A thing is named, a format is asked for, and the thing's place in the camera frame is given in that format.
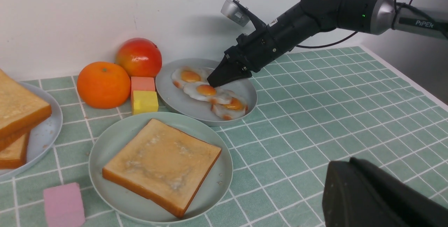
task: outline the green tile pattern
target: green tile pattern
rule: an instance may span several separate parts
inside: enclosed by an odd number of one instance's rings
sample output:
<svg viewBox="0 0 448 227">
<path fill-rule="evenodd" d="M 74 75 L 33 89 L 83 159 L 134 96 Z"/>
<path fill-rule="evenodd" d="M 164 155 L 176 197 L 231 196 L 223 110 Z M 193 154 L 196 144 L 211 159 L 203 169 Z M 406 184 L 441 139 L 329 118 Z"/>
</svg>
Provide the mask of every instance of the green tile pattern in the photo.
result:
<svg viewBox="0 0 448 227">
<path fill-rule="evenodd" d="M 111 211 L 88 176 L 96 138 L 131 115 L 130 102 L 92 109 L 79 102 L 76 80 L 27 81 L 56 98 L 64 125 L 54 151 L 0 182 L 0 222 L 7 226 L 16 226 L 16 212 L 21 226 L 46 226 L 42 190 L 71 182 L 82 189 L 85 226 L 141 226 Z M 232 155 L 229 191 L 206 214 L 171 227 L 324 226 L 328 162 L 351 156 L 448 207 L 448 111 L 362 48 L 284 55 L 250 81 L 259 99 L 252 114 L 213 128 Z"/>
</svg>

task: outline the green plate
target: green plate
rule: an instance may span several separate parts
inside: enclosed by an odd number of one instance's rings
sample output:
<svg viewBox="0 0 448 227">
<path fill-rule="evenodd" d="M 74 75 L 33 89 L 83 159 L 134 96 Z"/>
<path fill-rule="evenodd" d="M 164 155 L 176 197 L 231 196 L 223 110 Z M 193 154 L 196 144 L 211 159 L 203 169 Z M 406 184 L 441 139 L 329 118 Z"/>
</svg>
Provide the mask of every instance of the green plate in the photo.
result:
<svg viewBox="0 0 448 227">
<path fill-rule="evenodd" d="M 168 213 L 151 200 L 105 180 L 101 174 L 103 166 L 131 141 L 152 118 L 222 149 L 220 157 L 211 168 L 182 219 Z M 173 224 L 188 221 L 206 213 L 219 202 L 232 182 L 233 164 L 226 144 L 207 125 L 182 114 L 152 112 L 127 117 L 107 128 L 96 140 L 90 153 L 89 175 L 99 196 L 122 216 L 142 224 Z"/>
</svg>

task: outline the yellow block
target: yellow block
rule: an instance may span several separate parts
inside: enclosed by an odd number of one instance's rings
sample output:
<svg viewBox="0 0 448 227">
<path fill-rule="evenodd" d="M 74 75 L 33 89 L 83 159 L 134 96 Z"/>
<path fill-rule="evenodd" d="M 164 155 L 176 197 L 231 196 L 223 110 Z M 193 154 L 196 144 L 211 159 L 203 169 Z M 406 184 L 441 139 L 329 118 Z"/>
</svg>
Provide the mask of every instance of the yellow block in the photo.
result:
<svg viewBox="0 0 448 227">
<path fill-rule="evenodd" d="M 159 101 L 155 91 L 133 91 L 132 114 L 159 110 Z"/>
</svg>

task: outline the orange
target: orange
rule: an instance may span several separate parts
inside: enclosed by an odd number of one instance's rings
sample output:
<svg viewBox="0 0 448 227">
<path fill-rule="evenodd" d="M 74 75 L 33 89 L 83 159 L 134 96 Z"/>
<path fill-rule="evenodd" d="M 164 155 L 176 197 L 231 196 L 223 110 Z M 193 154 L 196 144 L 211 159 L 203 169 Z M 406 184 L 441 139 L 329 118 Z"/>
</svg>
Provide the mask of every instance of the orange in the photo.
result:
<svg viewBox="0 0 448 227">
<path fill-rule="evenodd" d="M 96 109 L 122 105 L 131 93 L 131 80 L 124 68 L 108 62 L 85 66 L 77 81 L 80 98 Z"/>
</svg>

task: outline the plate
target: plate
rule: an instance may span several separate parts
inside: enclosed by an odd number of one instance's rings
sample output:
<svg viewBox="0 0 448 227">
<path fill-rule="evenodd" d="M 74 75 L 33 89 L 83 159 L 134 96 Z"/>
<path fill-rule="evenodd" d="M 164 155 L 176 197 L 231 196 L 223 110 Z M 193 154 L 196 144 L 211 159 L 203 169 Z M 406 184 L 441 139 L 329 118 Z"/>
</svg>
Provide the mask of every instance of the plate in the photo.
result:
<svg viewBox="0 0 448 227">
<path fill-rule="evenodd" d="M 152 118 L 222 149 L 182 219 L 168 213 L 152 200 L 104 179 L 101 173 L 102 168 Z M 220 136 L 202 122 L 172 112 L 142 113 L 116 122 L 99 136 L 89 157 L 89 176 L 99 196 L 119 214 L 141 224 L 173 224 L 200 216 L 223 198 L 232 182 L 232 175 L 232 157 Z"/>
<path fill-rule="evenodd" d="M 237 80 L 221 87 L 225 90 L 234 91 L 247 101 L 248 113 L 235 120 L 223 120 L 216 116 L 210 111 L 209 103 L 190 98 L 182 90 L 176 88 L 171 80 L 173 71 L 182 66 L 201 67 L 214 70 L 218 64 L 218 61 L 200 58 L 187 58 L 166 64 L 155 78 L 155 88 L 157 89 L 160 99 L 170 111 L 187 115 L 208 126 L 228 126 L 242 120 L 253 111 L 257 104 L 256 89 L 248 79 Z"/>
<path fill-rule="evenodd" d="M 39 87 L 27 83 L 20 83 L 23 87 L 39 96 L 51 105 L 51 116 L 31 130 L 29 134 L 27 163 L 16 169 L 0 170 L 0 181 L 11 179 L 38 163 L 53 147 L 62 128 L 62 110 L 53 96 Z"/>
</svg>

